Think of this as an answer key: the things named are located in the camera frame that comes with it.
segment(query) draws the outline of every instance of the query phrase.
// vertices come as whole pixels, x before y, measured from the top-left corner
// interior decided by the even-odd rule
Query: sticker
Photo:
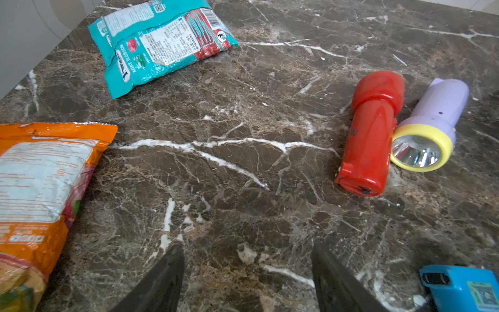
[[[149,4],[141,3],[131,7],[123,8],[119,11],[104,16],[107,28],[111,36],[116,36],[120,31],[127,29],[131,25],[140,21],[145,21],[154,17],[154,12]]]
[[[225,34],[225,32],[223,30],[220,30],[218,33],[217,33],[217,38],[220,40],[220,42],[225,42],[227,41],[227,35]]]
[[[130,70],[128,69],[128,66],[125,63],[125,60],[123,59],[120,50],[116,50],[116,57],[118,58],[116,65],[120,70],[121,78],[123,78],[123,81],[128,82],[130,80]]]
[[[128,46],[128,49],[130,50],[130,52],[133,53],[133,52],[137,51],[137,41],[135,41],[135,39],[128,40],[126,45]]]
[[[468,282],[468,287],[479,311],[499,311],[499,300],[491,284]]]
[[[201,50],[198,40],[183,17],[140,36],[153,63],[168,66]]]
[[[164,4],[157,4],[154,6],[154,11],[156,13],[161,13],[165,10],[165,5]]]
[[[201,12],[203,12],[206,20],[210,24],[212,30],[225,28],[224,23],[218,18],[218,16],[213,12],[213,10],[202,8]]]

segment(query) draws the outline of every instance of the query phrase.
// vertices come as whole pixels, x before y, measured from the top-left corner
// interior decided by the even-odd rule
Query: white wall
[[[422,0],[499,15],[499,0]]]

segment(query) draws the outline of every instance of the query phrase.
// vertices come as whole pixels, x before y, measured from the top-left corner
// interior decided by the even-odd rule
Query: flashlight reflector
[[[411,167],[429,167],[440,160],[441,154],[435,142],[419,135],[402,136],[392,145],[392,155]]]

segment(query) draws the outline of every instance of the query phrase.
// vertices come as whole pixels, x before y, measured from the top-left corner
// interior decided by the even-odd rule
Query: brown marble surface
[[[239,48],[112,100],[87,26],[131,2],[98,7],[0,101],[0,122],[119,127],[40,311],[113,307],[180,237],[182,312],[317,311],[314,241],[393,312],[417,309],[423,265],[499,272],[498,16],[409,0],[215,0]],[[399,120],[434,77],[471,94],[449,162],[392,165],[368,199],[332,173],[355,85],[377,70],[405,78]]]

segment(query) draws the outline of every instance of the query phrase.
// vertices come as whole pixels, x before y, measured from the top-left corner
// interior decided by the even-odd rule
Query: orange snack bag
[[[0,311],[32,312],[117,126],[0,124]]]

